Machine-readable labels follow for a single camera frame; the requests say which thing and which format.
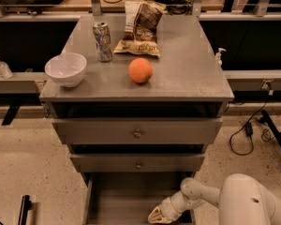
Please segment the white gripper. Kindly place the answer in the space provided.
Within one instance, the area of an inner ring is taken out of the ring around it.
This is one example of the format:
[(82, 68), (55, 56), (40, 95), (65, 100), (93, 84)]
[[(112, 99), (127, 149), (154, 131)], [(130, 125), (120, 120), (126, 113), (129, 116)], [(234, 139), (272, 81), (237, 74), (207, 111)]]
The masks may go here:
[(189, 210), (192, 201), (181, 191), (163, 200), (148, 216), (151, 224), (171, 224), (176, 221), (184, 211)]

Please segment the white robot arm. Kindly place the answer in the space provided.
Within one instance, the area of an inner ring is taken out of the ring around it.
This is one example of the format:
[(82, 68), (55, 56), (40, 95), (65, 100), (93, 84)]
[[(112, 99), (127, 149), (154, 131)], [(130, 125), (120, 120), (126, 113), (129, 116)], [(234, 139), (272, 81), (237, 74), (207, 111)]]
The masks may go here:
[(218, 208), (219, 225), (281, 225), (281, 200), (256, 179), (241, 173), (228, 176), (221, 188), (186, 178), (148, 217), (151, 224), (171, 224), (184, 211), (207, 202)]

